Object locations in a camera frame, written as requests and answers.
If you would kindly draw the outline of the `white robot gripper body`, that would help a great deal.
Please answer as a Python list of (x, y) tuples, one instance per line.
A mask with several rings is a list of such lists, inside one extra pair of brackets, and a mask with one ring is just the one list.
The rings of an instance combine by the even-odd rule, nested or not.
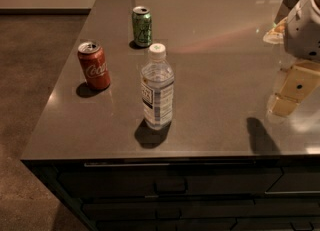
[(320, 0), (299, 0), (289, 12), (284, 47), (297, 58), (320, 61)]

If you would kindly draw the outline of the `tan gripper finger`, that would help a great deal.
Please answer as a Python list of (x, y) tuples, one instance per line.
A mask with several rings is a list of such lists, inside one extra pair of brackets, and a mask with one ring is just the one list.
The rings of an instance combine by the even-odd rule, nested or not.
[(297, 60), (288, 69), (281, 69), (275, 90), (269, 98), (268, 111), (287, 117), (320, 86), (320, 64)]

